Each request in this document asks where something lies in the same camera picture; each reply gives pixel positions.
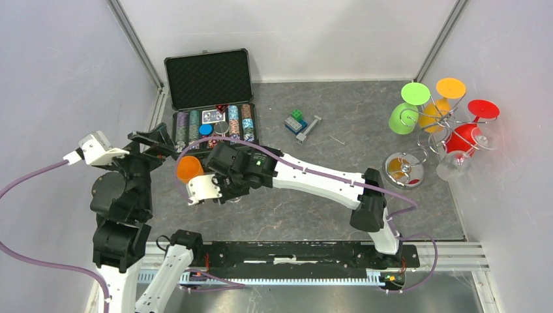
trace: orange cup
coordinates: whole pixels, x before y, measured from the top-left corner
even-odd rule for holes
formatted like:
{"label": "orange cup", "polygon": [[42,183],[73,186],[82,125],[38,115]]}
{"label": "orange cup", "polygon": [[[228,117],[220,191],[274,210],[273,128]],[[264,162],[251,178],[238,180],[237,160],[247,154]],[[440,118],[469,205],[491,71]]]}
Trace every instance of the orange cup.
{"label": "orange cup", "polygon": [[184,156],[177,165],[177,177],[187,184],[192,178],[203,175],[203,167],[195,156]]}

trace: black foam insert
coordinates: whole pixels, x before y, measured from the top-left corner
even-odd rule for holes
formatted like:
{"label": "black foam insert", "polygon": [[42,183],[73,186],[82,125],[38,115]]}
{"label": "black foam insert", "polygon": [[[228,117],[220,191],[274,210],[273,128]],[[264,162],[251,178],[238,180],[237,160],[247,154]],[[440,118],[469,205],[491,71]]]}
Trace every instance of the black foam insert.
{"label": "black foam insert", "polygon": [[175,110],[252,100],[245,49],[171,57],[165,68]]}

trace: gray floor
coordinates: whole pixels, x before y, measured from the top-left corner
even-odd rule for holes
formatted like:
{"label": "gray floor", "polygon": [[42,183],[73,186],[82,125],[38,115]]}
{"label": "gray floor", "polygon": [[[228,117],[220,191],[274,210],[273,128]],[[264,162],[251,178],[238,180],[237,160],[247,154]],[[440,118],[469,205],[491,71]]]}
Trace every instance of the gray floor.
{"label": "gray floor", "polygon": [[[407,286],[425,275],[410,273]],[[137,295],[146,287],[138,284]],[[416,290],[388,296],[367,286],[249,286],[243,290],[191,294],[175,289],[165,312],[482,313],[483,310],[471,273],[456,272],[435,273]]]}
{"label": "gray floor", "polygon": [[[261,143],[320,166],[364,172],[380,169],[391,153],[415,147],[413,135],[393,133],[388,118],[402,102],[405,82],[332,82],[254,84]],[[283,121],[294,109],[310,123],[323,118],[306,143],[294,143]],[[172,125],[168,103],[163,121]],[[434,173],[438,159],[425,164],[426,178],[415,190],[387,188],[409,196],[421,209],[395,219],[403,235],[427,232],[436,239],[462,239],[462,228],[447,183]],[[368,234],[349,225],[351,211],[340,204],[294,190],[261,188],[237,203],[212,202],[189,207],[173,182],[175,162],[168,160],[152,173],[154,218],[150,240],[175,230],[197,231],[204,240],[367,240]],[[390,212],[406,203],[389,199]]]}

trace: red disc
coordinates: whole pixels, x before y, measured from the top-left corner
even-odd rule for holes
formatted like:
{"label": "red disc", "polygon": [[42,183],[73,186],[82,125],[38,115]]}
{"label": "red disc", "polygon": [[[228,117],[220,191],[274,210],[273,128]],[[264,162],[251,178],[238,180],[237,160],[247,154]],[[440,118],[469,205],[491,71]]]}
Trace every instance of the red disc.
{"label": "red disc", "polygon": [[500,109],[495,104],[482,99],[469,102],[468,110],[481,119],[495,119],[500,116]]}

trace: poker chip case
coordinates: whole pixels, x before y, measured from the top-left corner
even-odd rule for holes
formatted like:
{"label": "poker chip case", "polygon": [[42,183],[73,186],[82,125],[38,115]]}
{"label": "poker chip case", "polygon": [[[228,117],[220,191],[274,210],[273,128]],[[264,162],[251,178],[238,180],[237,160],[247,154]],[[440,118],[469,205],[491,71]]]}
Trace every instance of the poker chip case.
{"label": "poker chip case", "polygon": [[[224,121],[225,135],[259,143],[256,109],[253,101],[250,63],[246,49],[168,57],[164,61],[173,110],[173,140],[178,155],[200,134],[204,124]],[[218,106],[227,106],[218,113]],[[219,142],[203,142],[187,155],[206,157]],[[233,143],[239,149],[248,149]]]}

